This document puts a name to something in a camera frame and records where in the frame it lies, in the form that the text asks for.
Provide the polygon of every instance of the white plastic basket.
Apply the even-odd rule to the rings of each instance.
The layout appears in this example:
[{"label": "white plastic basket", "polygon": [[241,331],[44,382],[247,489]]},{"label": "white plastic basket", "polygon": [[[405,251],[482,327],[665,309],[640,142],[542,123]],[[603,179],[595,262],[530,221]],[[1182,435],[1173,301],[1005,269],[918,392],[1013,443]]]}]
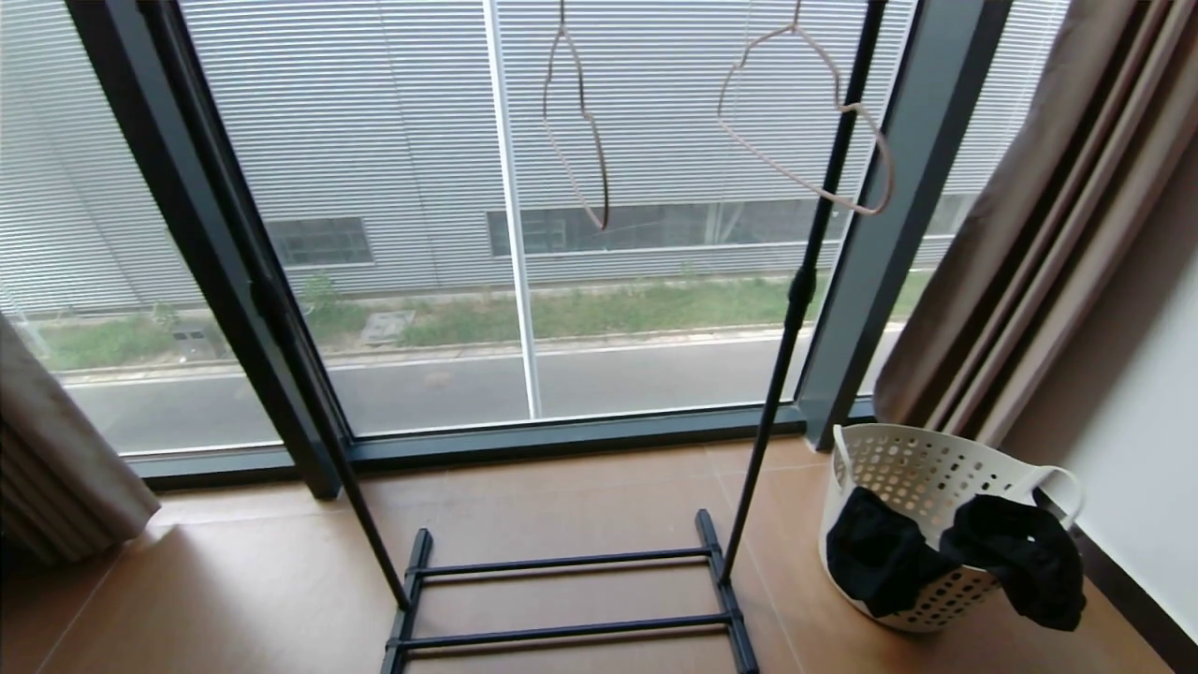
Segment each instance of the white plastic basket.
[{"label": "white plastic basket", "polygon": [[[957,508],[973,497],[993,494],[1031,504],[1031,491],[1054,473],[1073,484],[1073,504],[1065,509],[1061,524],[1067,529],[1082,511],[1082,486],[1063,468],[1030,466],[973,441],[909,426],[836,426],[833,435],[836,451],[819,528],[819,557],[829,581],[828,532],[855,487],[870,490],[891,510],[914,520],[933,548],[939,546],[940,534],[952,527]],[[840,590],[835,581],[831,584]],[[962,566],[926,585],[914,609],[875,620],[906,632],[934,632],[981,603],[998,587],[998,579],[987,571]],[[848,595],[845,599],[870,615],[865,603]]]}]

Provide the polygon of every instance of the wire hanger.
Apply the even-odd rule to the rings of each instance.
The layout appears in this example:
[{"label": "wire hanger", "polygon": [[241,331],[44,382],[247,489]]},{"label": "wire hanger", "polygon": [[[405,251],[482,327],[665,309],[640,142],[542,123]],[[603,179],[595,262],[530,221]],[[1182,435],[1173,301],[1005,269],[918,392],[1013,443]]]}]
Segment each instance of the wire hanger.
[{"label": "wire hanger", "polygon": [[[574,59],[574,71],[579,75],[579,111],[582,113],[582,119],[587,120],[591,125],[591,135],[595,141],[595,153],[599,156],[599,174],[603,177],[603,218],[591,208],[587,204],[586,196],[582,195],[582,188],[579,187],[579,181],[574,176],[574,170],[570,169],[570,162],[565,158],[565,153],[557,145],[557,136],[553,134],[553,127],[549,123],[549,85],[553,81],[553,56],[557,54],[557,45],[565,42],[565,45],[570,48],[570,56]],[[579,201],[582,204],[583,210],[587,211],[587,215],[591,217],[591,221],[595,223],[599,230],[607,229],[607,214],[610,212],[610,200],[609,200],[609,186],[607,186],[607,162],[603,154],[603,142],[599,139],[599,125],[595,123],[594,115],[587,109],[587,97],[582,84],[582,59],[579,57],[579,49],[574,45],[574,38],[570,37],[570,31],[565,25],[565,0],[558,0],[557,4],[557,35],[553,36],[553,45],[549,49],[549,67],[545,71],[545,81],[540,89],[540,123],[545,127],[545,133],[549,135],[549,144],[553,146],[553,152],[557,153],[557,158],[561,159],[562,165],[565,166],[565,175],[570,178],[570,187],[574,188],[574,195],[577,196]]]},{"label": "wire hanger", "polygon": [[[853,210],[855,212],[859,212],[859,213],[865,214],[865,215],[878,214],[883,210],[885,210],[887,204],[890,202],[890,192],[893,190],[894,182],[895,182],[895,166],[894,166],[894,162],[890,158],[890,146],[887,144],[887,138],[885,138],[885,135],[882,134],[882,129],[878,127],[878,123],[873,120],[873,115],[870,114],[870,111],[865,108],[864,104],[861,104],[860,101],[858,101],[855,103],[849,103],[848,105],[842,105],[840,103],[840,101],[841,101],[841,95],[840,95],[840,68],[836,67],[836,61],[833,60],[831,55],[829,55],[828,51],[818,42],[816,42],[815,38],[811,37],[811,35],[807,34],[807,31],[803,30],[803,26],[799,25],[799,5],[800,4],[801,4],[801,0],[795,0],[795,2],[794,2],[794,16],[791,18],[791,22],[788,24],[783,25],[780,29],[772,30],[772,31],[767,32],[766,35],[762,35],[761,37],[757,37],[756,40],[751,41],[748,45],[745,45],[745,50],[744,50],[744,54],[740,56],[740,60],[737,61],[737,62],[734,62],[734,63],[732,63],[732,67],[728,69],[728,73],[726,75],[724,75],[724,85],[720,87],[720,101],[719,101],[719,103],[715,107],[715,119],[716,119],[716,121],[720,122],[720,127],[722,127],[724,130],[726,130],[728,133],[728,135],[731,135],[737,142],[739,142],[740,145],[743,145],[746,150],[749,150],[754,154],[756,154],[757,158],[760,158],[763,162],[766,162],[767,164],[774,166],[774,170],[776,170],[778,172],[785,175],[786,177],[793,180],[794,182],[801,184],[803,187],[806,187],[807,189],[815,192],[816,194],[819,194],[824,199],[828,199],[830,201],[840,204],[840,205],[842,205],[842,206],[845,206],[847,208],[851,208],[851,210]],[[873,132],[873,138],[877,141],[878,152],[882,154],[882,162],[885,165],[885,171],[887,171],[885,192],[883,192],[882,200],[878,202],[877,206],[870,208],[870,207],[863,206],[863,205],[857,204],[857,202],[854,202],[854,201],[852,201],[849,199],[846,199],[846,198],[840,196],[837,194],[833,194],[831,192],[828,192],[828,190],[821,188],[819,186],[815,184],[813,182],[804,178],[803,176],[800,176],[800,175],[791,171],[788,168],[786,168],[782,164],[778,163],[776,160],[774,160],[773,158],[770,158],[769,156],[767,156],[764,152],[762,152],[757,147],[754,147],[751,142],[749,142],[748,140],[745,140],[744,136],[742,136],[739,133],[737,133],[736,129],[733,129],[732,126],[727,121],[725,121],[725,119],[724,119],[724,98],[725,98],[725,95],[728,91],[728,83],[732,81],[732,77],[737,73],[737,71],[744,69],[744,67],[749,62],[749,53],[752,51],[754,48],[761,45],[762,43],[764,43],[764,42],[767,42],[769,40],[773,40],[774,37],[778,37],[780,35],[786,35],[786,34],[793,34],[793,35],[798,35],[799,37],[801,37],[804,42],[806,42],[812,49],[816,50],[817,54],[819,54],[819,57],[823,59],[824,65],[827,65],[828,69],[831,71],[833,96],[834,96],[834,101],[833,102],[836,105],[836,109],[840,110],[841,114],[849,113],[849,111],[855,111],[859,116],[861,116],[863,119],[865,119],[866,123],[870,125],[870,130]]]}]

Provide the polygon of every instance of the floor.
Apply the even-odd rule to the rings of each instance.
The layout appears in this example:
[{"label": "floor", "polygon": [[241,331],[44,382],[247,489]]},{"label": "floor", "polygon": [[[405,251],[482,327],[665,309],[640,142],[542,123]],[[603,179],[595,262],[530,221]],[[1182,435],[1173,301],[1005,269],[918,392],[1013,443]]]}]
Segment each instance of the floor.
[{"label": "floor", "polygon": [[[434,564],[696,545],[695,511],[727,536],[746,443],[382,478],[364,488],[392,555],[431,529]],[[1018,618],[1002,595],[938,634],[881,627],[819,565],[827,459],[776,441],[734,584],[767,674],[1168,672],[1106,599],[1073,633]],[[370,673],[394,605],[344,502],[296,485],[171,496],[147,533],[92,563],[14,579],[0,670]],[[703,566],[438,584],[417,636],[718,611]],[[727,639],[601,642],[415,661],[411,674],[734,672]]]}]

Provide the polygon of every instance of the road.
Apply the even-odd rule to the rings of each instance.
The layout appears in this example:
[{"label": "road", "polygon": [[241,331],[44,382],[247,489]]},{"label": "road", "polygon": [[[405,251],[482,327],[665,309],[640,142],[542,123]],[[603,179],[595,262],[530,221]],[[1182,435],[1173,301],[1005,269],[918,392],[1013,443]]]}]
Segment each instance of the road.
[{"label": "road", "polygon": [[[894,347],[891,327],[865,390]],[[800,340],[792,395],[809,342]],[[583,417],[761,401],[778,340],[599,348],[538,356],[543,414]],[[519,356],[333,369],[329,377],[355,433],[527,419]],[[68,385],[121,454],[278,442],[242,375]]]}]

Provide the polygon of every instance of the gray building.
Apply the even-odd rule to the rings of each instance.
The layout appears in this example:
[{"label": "gray building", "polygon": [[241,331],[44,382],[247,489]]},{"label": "gray building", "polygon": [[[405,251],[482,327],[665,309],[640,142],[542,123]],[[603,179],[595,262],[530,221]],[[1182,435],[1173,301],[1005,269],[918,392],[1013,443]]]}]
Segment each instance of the gray building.
[{"label": "gray building", "polygon": [[[737,146],[714,115],[746,37],[785,24],[793,2],[568,6],[615,208],[609,230],[598,232],[541,127],[557,4],[500,0],[531,281],[793,268],[815,199]],[[1066,6],[1015,4],[920,254],[925,263],[943,253],[1018,130]],[[879,119],[913,7],[891,0],[887,10],[865,96]],[[327,273],[353,293],[510,284],[480,0],[183,0],[183,10],[292,283]],[[864,12],[859,0],[803,2],[804,25],[846,77]],[[0,308],[108,311],[202,300],[62,4],[0,0]],[[559,59],[550,116],[597,202],[574,80]],[[738,129],[781,163],[822,177],[837,113],[830,74],[800,41],[755,51],[728,96]],[[846,193],[870,150],[859,132]],[[845,220],[837,213],[834,232]],[[828,250],[831,263],[835,247]]]}]

